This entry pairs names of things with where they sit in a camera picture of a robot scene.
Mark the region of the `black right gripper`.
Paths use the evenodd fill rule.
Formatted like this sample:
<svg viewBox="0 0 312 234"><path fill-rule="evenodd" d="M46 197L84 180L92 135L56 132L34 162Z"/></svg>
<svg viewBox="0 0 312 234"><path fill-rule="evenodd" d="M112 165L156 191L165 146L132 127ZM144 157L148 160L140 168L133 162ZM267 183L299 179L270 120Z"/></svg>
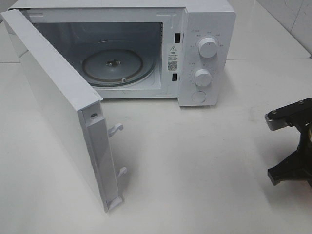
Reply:
<svg viewBox="0 0 312 234"><path fill-rule="evenodd" d="M268 177L275 186L282 181L306 181L312 185L312 121L307 118L293 120L300 132L297 150L287 160L268 169Z"/></svg>

